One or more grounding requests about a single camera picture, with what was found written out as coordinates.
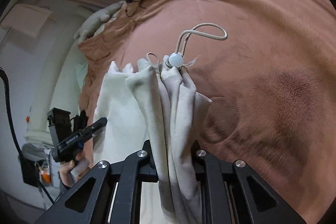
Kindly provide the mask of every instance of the wall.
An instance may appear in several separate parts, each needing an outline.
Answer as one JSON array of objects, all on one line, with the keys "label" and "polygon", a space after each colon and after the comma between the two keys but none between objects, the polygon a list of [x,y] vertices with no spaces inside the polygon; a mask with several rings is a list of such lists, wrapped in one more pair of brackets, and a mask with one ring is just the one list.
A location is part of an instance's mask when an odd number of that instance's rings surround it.
[{"label": "wall", "polygon": [[[65,0],[19,0],[20,3],[39,7],[49,7],[56,20],[48,19],[36,39],[10,29],[4,38],[5,46],[0,53],[0,66],[9,78],[10,104],[14,128],[20,147],[25,143],[27,129],[26,116],[34,101],[37,83],[43,63],[52,48],[58,32],[71,14],[75,13],[76,3]],[[7,30],[0,30],[0,41]],[[13,197],[44,207],[38,189],[23,183],[21,167],[9,130],[4,87],[0,84],[0,188]]]}]

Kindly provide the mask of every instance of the white bead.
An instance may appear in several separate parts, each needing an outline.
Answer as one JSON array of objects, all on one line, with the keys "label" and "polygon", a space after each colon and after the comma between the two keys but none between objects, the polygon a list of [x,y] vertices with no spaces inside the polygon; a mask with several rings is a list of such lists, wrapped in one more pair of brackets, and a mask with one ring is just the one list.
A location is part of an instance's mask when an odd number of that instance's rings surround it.
[{"label": "white bead", "polygon": [[183,60],[183,57],[181,56],[181,53],[172,53],[170,56],[169,56],[169,64],[172,66],[172,67],[176,67],[176,68],[180,68],[183,66],[183,63],[184,63],[184,60]]}]

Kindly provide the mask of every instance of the silver bolt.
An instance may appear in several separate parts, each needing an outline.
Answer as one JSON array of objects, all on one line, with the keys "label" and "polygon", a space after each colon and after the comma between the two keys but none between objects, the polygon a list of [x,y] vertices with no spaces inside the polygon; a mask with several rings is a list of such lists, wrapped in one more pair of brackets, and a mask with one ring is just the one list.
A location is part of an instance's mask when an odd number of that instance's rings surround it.
[{"label": "silver bolt", "polygon": [[199,157],[204,157],[207,153],[204,150],[197,150],[196,155]]},{"label": "silver bolt", "polygon": [[109,165],[109,162],[106,161],[106,160],[102,160],[102,161],[98,162],[97,165],[98,165],[98,168],[102,169],[102,168],[106,168]]},{"label": "silver bolt", "polygon": [[140,150],[137,152],[138,157],[142,158],[142,157],[146,157],[147,156],[147,152],[145,150]]},{"label": "silver bolt", "polygon": [[246,163],[243,160],[236,161],[236,166],[238,167],[245,167]]}]

